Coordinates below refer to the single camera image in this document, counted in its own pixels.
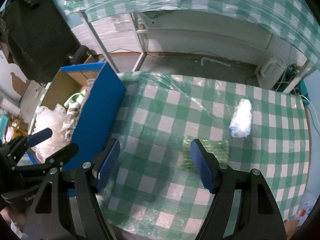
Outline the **green sparkly knitted cloth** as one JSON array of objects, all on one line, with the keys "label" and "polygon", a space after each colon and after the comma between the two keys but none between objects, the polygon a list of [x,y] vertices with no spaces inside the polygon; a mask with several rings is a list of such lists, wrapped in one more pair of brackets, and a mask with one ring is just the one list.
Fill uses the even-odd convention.
[{"label": "green sparkly knitted cloth", "polygon": [[[196,173],[196,167],[190,153],[191,142],[194,139],[195,138],[191,136],[184,137],[182,144],[183,161],[181,164],[181,168]],[[220,163],[228,163],[229,143],[227,140],[212,141],[207,139],[200,139],[200,142],[205,150],[215,155]]]}]

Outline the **black office chair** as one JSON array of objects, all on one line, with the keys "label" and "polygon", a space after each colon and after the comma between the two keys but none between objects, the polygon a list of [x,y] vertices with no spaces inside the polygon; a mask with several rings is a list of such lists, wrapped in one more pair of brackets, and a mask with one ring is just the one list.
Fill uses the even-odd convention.
[{"label": "black office chair", "polygon": [[61,67],[84,63],[90,53],[57,0],[7,0],[1,11],[1,49],[8,63],[40,84],[52,81]]}]

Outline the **green checkered tablecloth far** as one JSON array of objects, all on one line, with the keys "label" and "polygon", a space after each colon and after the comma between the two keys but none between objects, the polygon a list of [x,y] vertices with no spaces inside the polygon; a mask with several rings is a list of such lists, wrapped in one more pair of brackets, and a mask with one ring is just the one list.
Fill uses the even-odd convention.
[{"label": "green checkered tablecloth far", "polygon": [[66,14],[90,21],[133,12],[195,10],[260,25],[319,66],[319,24],[304,0],[63,0]]}]

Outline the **white plastic jug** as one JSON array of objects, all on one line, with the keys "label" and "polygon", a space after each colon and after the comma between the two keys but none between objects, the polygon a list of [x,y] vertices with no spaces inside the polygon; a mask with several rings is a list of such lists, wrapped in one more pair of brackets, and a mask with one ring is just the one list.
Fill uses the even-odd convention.
[{"label": "white plastic jug", "polygon": [[285,65],[274,57],[255,70],[255,76],[260,88],[272,89],[284,73]]}]

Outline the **white metal table frame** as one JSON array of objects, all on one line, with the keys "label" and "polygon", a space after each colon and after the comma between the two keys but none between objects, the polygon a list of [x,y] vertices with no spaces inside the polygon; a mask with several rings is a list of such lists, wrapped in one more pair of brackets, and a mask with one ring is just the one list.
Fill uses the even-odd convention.
[{"label": "white metal table frame", "polygon": [[[80,12],[78,15],[82,25],[77,26],[73,31],[82,44],[102,54],[116,72],[119,72],[119,67],[112,57],[120,53],[137,54],[138,59],[133,64],[132,71],[141,69],[147,51],[144,38],[138,33],[138,18],[134,14],[105,17],[94,22],[89,21],[85,12]],[[135,29],[117,32],[114,23],[120,21],[131,21]]]}]

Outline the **clear white plastic bag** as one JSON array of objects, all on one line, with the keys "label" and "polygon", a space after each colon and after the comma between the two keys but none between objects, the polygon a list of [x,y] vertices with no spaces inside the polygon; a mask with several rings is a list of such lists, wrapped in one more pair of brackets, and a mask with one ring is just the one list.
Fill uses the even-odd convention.
[{"label": "clear white plastic bag", "polygon": [[38,107],[32,134],[49,128],[52,130],[52,136],[32,147],[37,159],[44,163],[47,158],[68,145],[75,127],[76,117],[67,114],[66,109],[61,104],[57,104],[54,110],[46,106]]}]

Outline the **grey folded cloth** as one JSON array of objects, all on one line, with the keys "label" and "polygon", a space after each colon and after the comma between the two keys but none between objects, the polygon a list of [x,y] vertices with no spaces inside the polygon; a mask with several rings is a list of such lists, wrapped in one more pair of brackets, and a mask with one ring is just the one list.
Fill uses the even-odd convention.
[{"label": "grey folded cloth", "polygon": [[86,82],[87,82],[87,87],[92,87],[93,84],[95,83],[95,79],[88,79]]}]

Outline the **white wall socket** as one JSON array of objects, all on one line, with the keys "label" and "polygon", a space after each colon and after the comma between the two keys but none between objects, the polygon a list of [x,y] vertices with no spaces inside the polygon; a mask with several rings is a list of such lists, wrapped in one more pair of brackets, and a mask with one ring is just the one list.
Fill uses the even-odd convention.
[{"label": "white wall socket", "polygon": [[120,21],[114,23],[115,30],[117,32],[133,31],[135,29],[131,21]]}]

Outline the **clear bag with red item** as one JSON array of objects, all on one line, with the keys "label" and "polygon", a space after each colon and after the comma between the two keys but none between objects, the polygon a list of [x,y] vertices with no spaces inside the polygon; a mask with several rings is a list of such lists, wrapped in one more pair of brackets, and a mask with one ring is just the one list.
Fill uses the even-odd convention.
[{"label": "clear bag with red item", "polygon": [[315,202],[316,198],[314,195],[309,190],[306,190],[302,196],[298,211],[295,215],[295,220],[298,221],[298,226],[301,226],[310,215]]}]

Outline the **blue cardboard box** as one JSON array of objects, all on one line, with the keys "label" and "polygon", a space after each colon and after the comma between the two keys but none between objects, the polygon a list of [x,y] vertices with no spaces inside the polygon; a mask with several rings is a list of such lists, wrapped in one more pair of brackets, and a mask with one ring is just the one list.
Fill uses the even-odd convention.
[{"label": "blue cardboard box", "polygon": [[126,88],[107,62],[66,66],[62,67],[47,85],[37,107],[53,110],[56,105],[63,105],[71,96],[86,87],[89,79],[94,79],[94,83],[71,137],[71,141],[79,146],[79,151],[63,165],[64,171],[92,161],[95,155],[103,150]]}]

